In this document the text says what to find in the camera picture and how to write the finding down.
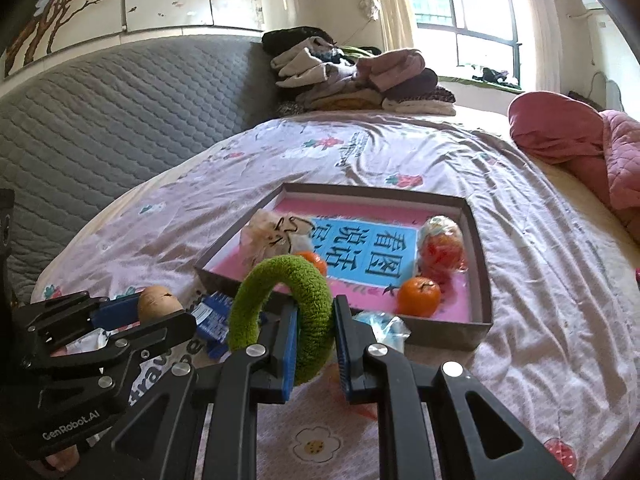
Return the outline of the person left hand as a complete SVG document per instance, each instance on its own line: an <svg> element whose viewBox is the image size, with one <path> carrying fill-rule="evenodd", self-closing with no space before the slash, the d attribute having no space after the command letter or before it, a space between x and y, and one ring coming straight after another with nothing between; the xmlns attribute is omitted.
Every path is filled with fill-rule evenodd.
<svg viewBox="0 0 640 480"><path fill-rule="evenodd" d="M80 454L76 445L46 457L46 463L62 474L74 469L79 460Z"/></svg>

